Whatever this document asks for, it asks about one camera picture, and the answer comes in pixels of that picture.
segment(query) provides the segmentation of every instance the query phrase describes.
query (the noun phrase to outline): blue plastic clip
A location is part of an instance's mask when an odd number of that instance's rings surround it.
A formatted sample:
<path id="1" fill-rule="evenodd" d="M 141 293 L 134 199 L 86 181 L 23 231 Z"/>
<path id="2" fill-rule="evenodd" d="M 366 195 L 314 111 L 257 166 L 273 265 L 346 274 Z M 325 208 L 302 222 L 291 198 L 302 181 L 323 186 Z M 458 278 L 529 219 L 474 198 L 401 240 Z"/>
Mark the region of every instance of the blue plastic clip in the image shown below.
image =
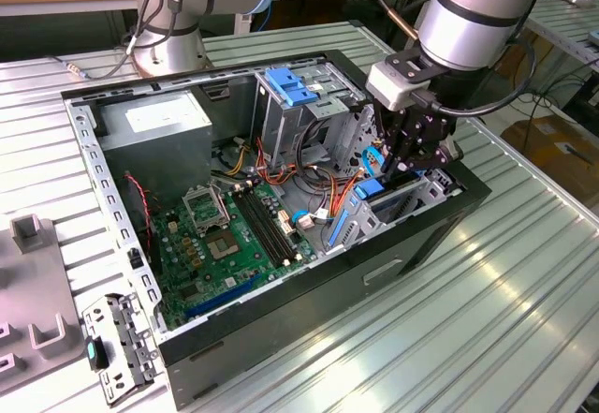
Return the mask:
<path id="1" fill-rule="evenodd" d="M 287 104 L 291 107 L 316 101 L 318 95 L 311 92 L 302 83 L 301 78 L 293 74 L 289 68 L 267 69 L 266 79 Z"/>
<path id="2" fill-rule="evenodd" d="M 360 199 L 366 199 L 370 196 L 374 196 L 380 193 L 385 188 L 376 179 L 366 179 L 354 187 L 354 192 L 359 196 Z"/>

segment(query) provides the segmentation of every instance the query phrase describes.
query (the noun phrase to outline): metal bracket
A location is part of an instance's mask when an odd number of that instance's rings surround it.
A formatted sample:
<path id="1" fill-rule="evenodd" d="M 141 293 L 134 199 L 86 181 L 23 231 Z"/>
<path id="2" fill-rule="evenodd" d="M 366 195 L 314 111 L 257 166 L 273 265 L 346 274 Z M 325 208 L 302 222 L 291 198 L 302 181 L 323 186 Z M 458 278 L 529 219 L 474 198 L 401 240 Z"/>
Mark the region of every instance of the metal bracket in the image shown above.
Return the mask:
<path id="1" fill-rule="evenodd" d="M 107 295 L 85 309 L 83 318 L 90 338 L 102 343 L 108 358 L 108 367 L 99 371 L 99 379 L 109 406 L 153 383 L 158 351 L 135 294 Z"/>

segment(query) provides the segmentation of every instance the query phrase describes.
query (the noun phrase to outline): yellow wire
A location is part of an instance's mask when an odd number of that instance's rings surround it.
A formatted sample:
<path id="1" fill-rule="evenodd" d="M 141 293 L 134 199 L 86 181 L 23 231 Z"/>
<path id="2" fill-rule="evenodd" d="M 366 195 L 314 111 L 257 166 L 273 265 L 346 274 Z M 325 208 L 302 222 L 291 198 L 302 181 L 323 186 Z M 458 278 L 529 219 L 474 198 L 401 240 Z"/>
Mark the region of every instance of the yellow wire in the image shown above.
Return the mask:
<path id="1" fill-rule="evenodd" d="M 240 159 L 237 161 L 237 165 L 235 165 L 235 168 L 233 170 L 225 173 L 227 176 L 234 176 L 235 174 L 240 172 L 241 165 L 243 164 L 243 156 L 244 155 L 245 155 L 245 148 L 243 147 L 240 150 Z"/>

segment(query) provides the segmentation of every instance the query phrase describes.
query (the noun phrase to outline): motherboard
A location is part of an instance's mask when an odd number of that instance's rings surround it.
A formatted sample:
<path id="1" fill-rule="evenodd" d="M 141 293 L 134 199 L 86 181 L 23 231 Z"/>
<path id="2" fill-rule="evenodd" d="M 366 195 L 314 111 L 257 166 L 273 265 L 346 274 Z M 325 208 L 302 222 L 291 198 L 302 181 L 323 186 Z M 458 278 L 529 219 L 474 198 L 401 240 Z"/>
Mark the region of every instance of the motherboard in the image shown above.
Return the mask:
<path id="1" fill-rule="evenodd" d="M 268 185 L 216 198 L 216 205 L 204 196 L 152 217 L 161 311 L 170 330 L 316 259 Z M 228 222 L 198 233 L 198 225 L 219 214 L 219 200 Z"/>

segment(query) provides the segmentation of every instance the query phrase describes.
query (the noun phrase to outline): slotted metal table surface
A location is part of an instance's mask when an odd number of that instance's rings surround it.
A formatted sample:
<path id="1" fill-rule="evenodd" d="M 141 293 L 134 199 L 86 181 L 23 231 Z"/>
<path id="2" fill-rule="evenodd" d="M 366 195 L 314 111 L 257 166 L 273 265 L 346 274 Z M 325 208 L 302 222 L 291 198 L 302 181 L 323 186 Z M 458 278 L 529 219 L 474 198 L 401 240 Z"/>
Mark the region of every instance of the slotted metal table surface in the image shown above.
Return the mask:
<path id="1" fill-rule="evenodd" d="M 580 8 L 564 0 L 538 0 L 526 26 L 581 63 L 599 59 L 599 47 L 587 36 L 599 30 L 599 7 Z M 599 70 L 599 63 L 592 65 Z"/>
<path id="2" fill-rule="evenodd" d="M 207 40 L 218 66 L 332 48 L 364 71 L 387 51 L 345 22 Z M 118 53 L 68 59 L 98 74 Z M 0 65 L 0 216 L 55 222 L 79 312 L 127 292 L 59 97 L 86 83 L 48 59 Z M 456 137 L 492 194 L 429 261 L 184 411 L 577 408 L 599 380 L 599 223 L 480 123 Z M 173 412 L 164 374 L 120 409 Z M 41 410 L 108 410 L 87 360 L 0 399 Z"/>

